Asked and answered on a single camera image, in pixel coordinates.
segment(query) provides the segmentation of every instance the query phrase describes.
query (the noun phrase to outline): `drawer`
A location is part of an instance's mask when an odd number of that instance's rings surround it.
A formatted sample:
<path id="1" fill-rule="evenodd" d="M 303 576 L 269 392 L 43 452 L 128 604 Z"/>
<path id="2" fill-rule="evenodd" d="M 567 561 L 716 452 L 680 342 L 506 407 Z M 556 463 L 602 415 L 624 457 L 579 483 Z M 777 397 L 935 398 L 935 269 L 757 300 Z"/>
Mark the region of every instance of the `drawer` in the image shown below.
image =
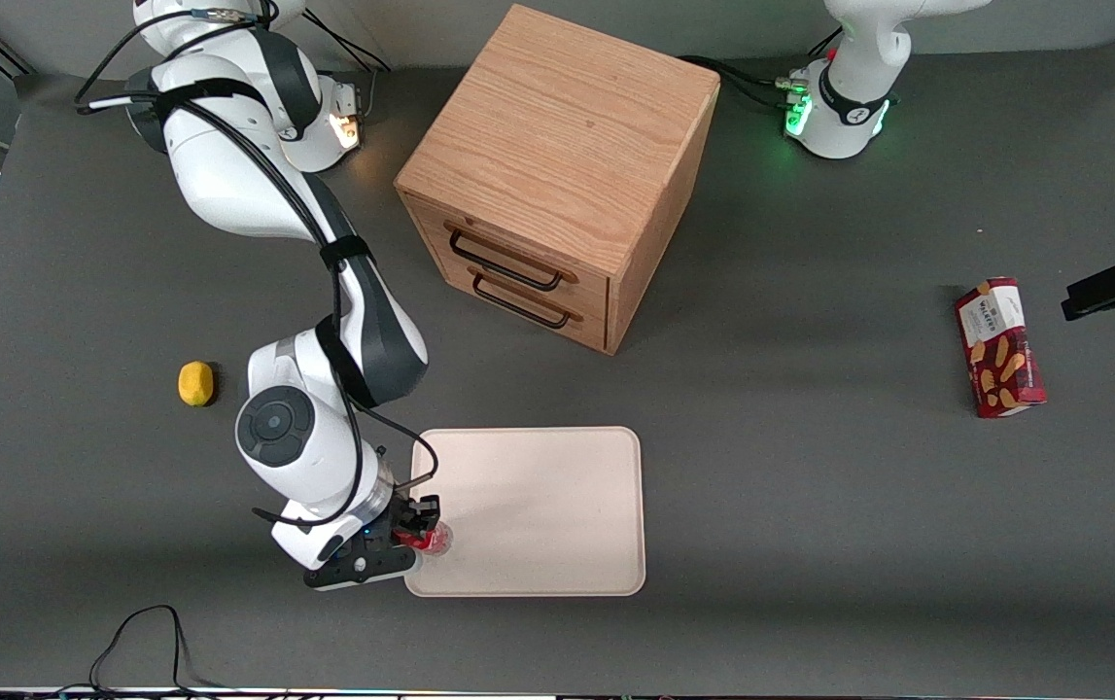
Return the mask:
<path id="1" fill-rule="evenodd" d="M 427 203 L 411 200 L 410 204 L 411 216 L 428 251 L 450 282 L 454 275 L 465 273 L 467 265 L 474 265 L 532 298 L 583 315 L 603 318 L 610 284 L 605 276 L 564 262 L 543 261 L 517 245 L 504 243 L 482 224 L 468 223 L 466 217 L 438 211 Z"/>
<path id="2" fill-rule="evenodd" d="M 604 311 L 579 311 L 562 307 L 539 293 L 498 278 L 475 265 L 463 265 L 447 275 L 455 288 L 549 331 L 565 336 L 583 346 L 604 351 Z"/>

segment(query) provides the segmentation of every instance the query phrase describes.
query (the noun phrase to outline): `wooden box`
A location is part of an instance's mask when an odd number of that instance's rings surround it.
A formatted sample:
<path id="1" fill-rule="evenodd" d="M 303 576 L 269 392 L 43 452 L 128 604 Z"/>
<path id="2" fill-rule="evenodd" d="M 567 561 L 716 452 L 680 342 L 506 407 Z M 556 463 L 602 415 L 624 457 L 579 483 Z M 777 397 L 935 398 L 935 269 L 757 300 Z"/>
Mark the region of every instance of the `wooden box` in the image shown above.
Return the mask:
<path id="1" fill-rule="evenodd" d="M 394 185 L 449 284 L 612 354 L 690 200 L 718 88 L 514 4 Z"/>

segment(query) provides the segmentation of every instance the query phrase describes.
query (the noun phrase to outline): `gray table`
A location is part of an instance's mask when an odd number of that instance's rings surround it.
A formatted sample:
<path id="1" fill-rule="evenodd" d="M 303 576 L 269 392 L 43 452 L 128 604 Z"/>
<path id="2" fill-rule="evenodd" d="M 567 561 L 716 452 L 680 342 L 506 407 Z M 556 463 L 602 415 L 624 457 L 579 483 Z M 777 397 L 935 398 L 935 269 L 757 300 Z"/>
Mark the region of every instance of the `gray table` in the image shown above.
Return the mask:
<path id="1" fill-rule="evenodd" d="M 38 80 L 0 187 L 0 683 L 77 681 L 169 602 L 237 686 L 1115 697 L 1115 313 L 1058 307 L 1115 263 L 1115 46 L 918 57 L 845 164 L 726 89 L 617 358 L 438 278 L 390 182 L 458 78 L 385 76 L 366 149 L 327 177 L 432 350 L 388 412 L 632 427 L 644 590 L 304 590 L 231 427 L 250 351 L 327 313 L 320 259 L 202 224 L 122 115 Z M 1051 402 L 979 421 L 950 301 L 1002 274 Z M 215 407 L 176 399 L 196 358 L 226 367 Z M 163 683 L 165 625 L 107 681 Z"/>

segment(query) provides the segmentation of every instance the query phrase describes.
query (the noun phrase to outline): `red cookie box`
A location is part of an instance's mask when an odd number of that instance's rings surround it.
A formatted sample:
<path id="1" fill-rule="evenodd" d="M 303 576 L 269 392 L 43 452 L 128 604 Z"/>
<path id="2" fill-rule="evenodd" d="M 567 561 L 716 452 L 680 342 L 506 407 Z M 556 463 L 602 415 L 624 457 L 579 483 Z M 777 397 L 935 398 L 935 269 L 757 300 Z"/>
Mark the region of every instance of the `red cookie box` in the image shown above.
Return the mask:
<path id="1" fill-rule="evenodd" d="M 1045 404 L 1018 282 L 988 280 L 959 299 L 956 315 L 980 417 L 1006 418 Z"/>

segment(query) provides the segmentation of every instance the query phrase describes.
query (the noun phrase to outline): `black metal handle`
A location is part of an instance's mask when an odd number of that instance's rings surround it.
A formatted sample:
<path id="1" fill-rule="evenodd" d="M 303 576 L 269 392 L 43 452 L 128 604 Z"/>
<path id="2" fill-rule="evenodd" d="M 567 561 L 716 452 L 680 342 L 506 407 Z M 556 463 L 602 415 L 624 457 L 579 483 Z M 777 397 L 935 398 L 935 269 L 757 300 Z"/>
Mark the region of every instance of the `black metal handle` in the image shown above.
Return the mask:
<path id="1" fill-rule="evenodd" d="M 458 242 L 463 239 L 463 232 L 455 230 L 455 227 L 452 226 L 450 230 L 454 233 L 449 236 L 449 247 L 454 249 L 454 253 L 458 254 L 458 256 L 466 257 L 469 262 L 481 264 L 482 266 L 487 268 L 487 270 L 494 271 L 494 273 L 498 275 L 507 276 L 508 279 L 512 279 L 513 282 L 525 284 L 539 292 L 552 292 L 553 289 L 558 289 L 558 284 L 561 283 L 561 273 L 553 273 L 552 282 L 544 283 L 540 282 L 540 280 L 531 279 L 525 274 L 516 273 L 516 271 L 510 270 L 510 268 L 498 265 L 495 262 L 489 261 L 487 257 L 476 255 L 476 253 L 472 253 L 469 251 L 464 251 L 463 247 L 458 247 Z"/>
<path id="2" fill-rule="evenodd" d="M 551 328 L 553 329 L 553 331 L 561 331 L 561 329 L 565 328 L 566 323 L 570 323 L 570 311 L 562 311 L 561 320 L 552 322 L 551 320 L 543 318 L 543 315 L 532 314 L 531 311 L 525 310 L 522 307 L 518 307 L 517 304 L 512 304 L 512 302 L 505 301 L 504 299 L 501 299 L 494 293 L 484 292 L 481 288 L 478 288 L 478 283 L 481 282 L 483 282 L 483 275 L 481 274 L 475 275 L 475 282 L 472 283 L 472 289 L 474 289 L 475 293 L 477 293 L 478 296 L 487 299 L 487 301 L 494 302 L 494 304 L 503 309 L 513 311 L 514 314 L 522 315 L 522 318 L 531 320 L 531 322 L 536 322 L 539 324 L 542 324 L 542 327 L 544 328 Z"/>

